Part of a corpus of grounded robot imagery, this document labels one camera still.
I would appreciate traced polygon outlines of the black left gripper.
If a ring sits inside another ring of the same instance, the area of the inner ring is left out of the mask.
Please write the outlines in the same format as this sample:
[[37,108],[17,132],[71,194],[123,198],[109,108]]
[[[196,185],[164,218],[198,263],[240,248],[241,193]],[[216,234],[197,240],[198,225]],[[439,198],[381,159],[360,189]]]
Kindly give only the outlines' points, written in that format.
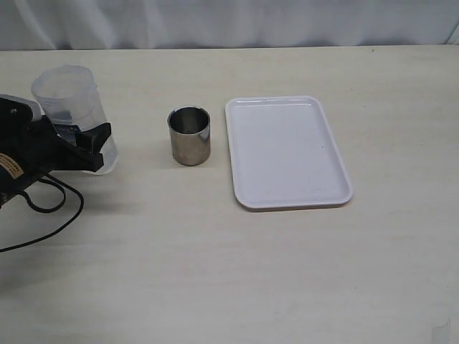
[[103,167],[101,150],[111,136],[108,122],[86,131],[76,125],[73,145],[46,115],[32,122],[25,101],[1,96],[1,205],[52,171],[98,171]]

